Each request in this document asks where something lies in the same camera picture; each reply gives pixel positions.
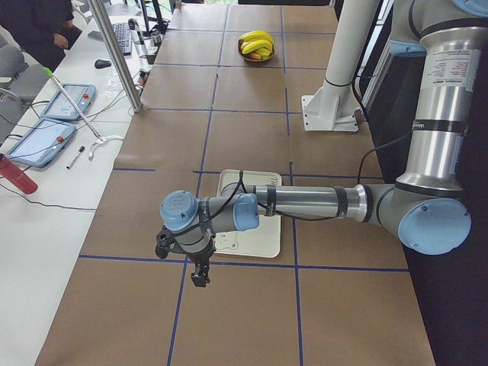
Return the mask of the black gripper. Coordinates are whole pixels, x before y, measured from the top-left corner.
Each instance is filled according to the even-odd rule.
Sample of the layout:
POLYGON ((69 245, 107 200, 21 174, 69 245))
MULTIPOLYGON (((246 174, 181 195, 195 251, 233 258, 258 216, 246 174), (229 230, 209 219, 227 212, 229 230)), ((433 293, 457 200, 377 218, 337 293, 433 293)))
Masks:
POLYGON ((210 283, 210 257, 214 253, 214 241, 202 240, 195 245, 182 245, 187 256, 201 269, 191 273, 191 280, 195 287, 206 287, 210 283))

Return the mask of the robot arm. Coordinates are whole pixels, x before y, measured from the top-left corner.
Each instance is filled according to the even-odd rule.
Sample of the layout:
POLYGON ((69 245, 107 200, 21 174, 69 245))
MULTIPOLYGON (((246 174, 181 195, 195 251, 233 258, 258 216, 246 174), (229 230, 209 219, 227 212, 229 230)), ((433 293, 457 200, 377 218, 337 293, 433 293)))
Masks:
POLYGON ((471 217, 456 168, 486 43, 485 1, 395 2, 390 52, 425 59, 406 171, 392 184, 353 188, 235 181, 216 197, 174 191, 160 206, 157 256, 186 255, 195 265, 192 281, 205 287, 215 235, 254 229, 260 216, 274 215, 373 223, 426 255, 457 248, 470 233, 471 217))

